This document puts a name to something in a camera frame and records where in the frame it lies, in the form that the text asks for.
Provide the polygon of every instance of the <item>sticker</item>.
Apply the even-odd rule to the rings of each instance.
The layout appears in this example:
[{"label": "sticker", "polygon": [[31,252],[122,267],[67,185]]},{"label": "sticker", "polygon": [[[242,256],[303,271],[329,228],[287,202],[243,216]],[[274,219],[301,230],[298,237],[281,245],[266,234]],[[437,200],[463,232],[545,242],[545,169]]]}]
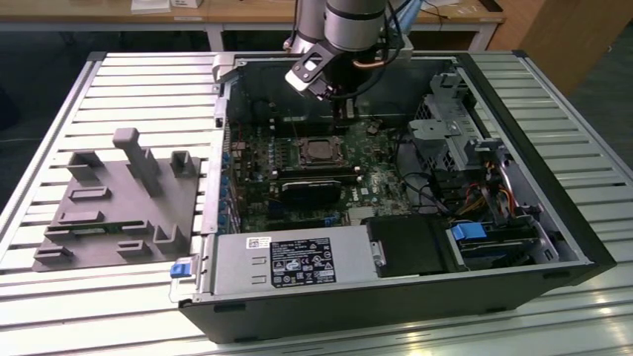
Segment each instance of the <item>sticker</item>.
[{"label": "sticker", "polygon": [[174,21],[201,21],[201,17],[175,16]]},{"label": "sticker", "polygon": [[269,242],[274,288],[310,286],[335,282],[334,259],[329,237]]},{"label": "sticker", "polygon": [[267,248],[270,240],[270,237],[249,237],[246,238],[246,248]]}]

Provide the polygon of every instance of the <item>wooden desk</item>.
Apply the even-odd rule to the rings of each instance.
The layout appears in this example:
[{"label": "wooden desk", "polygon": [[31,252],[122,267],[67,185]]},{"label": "wooden desk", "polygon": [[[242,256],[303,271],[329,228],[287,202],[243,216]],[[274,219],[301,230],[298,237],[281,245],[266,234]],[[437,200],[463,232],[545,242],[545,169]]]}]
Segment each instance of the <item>wooden desk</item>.
[{"label": "wooden desk", "polygon": [[0,0],[0,31],[203,31],[209,5],[133,15],[131,0]]},{"label": "wooden desk", "polygon": [[[206,0],[209,6],[209,43],[213,50],[223,50],[221,33],[226,30],[291,30],[294,0]],[[491,13],[478,0],[461,0],[459,4],[439,7],[439,18],[419,12],[411,31],[466,31],[473,32],[470,50],[485,50],[489,40],[503,22],[503,13]]]},{"label": "wooden desk", "polygon": [[[131,0],[0,0],[0,30],[5,31],[149,31],[199,30],[210,48],[223,50],[226,30],[291,29],[293,0],[203,0],[197,9],[171,7],[169,13],[133,15]],[[478,0],[462,0],[439,8],[439,19],[421,13],[411,31],[466,31],[475,33],[471,50],[483,50],[502,13],[490,13]]]}]

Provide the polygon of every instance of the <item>motherboard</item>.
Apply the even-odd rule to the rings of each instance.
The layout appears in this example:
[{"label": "motherboard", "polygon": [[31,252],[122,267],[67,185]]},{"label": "motherboard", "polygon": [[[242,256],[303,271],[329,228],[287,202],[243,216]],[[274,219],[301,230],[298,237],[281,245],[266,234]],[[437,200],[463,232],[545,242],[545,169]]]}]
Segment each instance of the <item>motherboard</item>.
[{"label": "motherboard", "polygon": [[359,225],[410,212],[393,166],[395,128],[375,118],[334,128],[301,117],[267,124],[231,130],[242,232]]}]

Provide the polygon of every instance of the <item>blue latch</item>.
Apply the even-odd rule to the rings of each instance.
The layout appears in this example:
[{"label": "blue latch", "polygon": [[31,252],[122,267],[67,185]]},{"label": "blue latch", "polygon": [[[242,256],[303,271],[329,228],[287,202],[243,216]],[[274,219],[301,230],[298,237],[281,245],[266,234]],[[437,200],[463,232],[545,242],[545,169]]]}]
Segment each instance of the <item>blue latch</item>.
[{"label": "blue latch", "polygon": [[175,263],[169,270],[169,276],[171,278],[190,277],[190,262]]},{"label": "blue latch", "polygon": [[455,240],[482,239],[485,234],[483,225],[478,222],[463,222],[450,228]]}]

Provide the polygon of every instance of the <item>cpu socket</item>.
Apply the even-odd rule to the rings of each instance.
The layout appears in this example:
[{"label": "cpu socket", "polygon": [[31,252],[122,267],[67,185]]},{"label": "cpu socket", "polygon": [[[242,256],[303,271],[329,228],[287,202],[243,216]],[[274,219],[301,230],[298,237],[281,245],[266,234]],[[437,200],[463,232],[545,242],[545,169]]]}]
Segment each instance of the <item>cpu socket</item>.
[{"label": "cpu socket", "polygon": [[303,166],[326,166],[343,164],[338,137],[298,140],[298,162]]}]

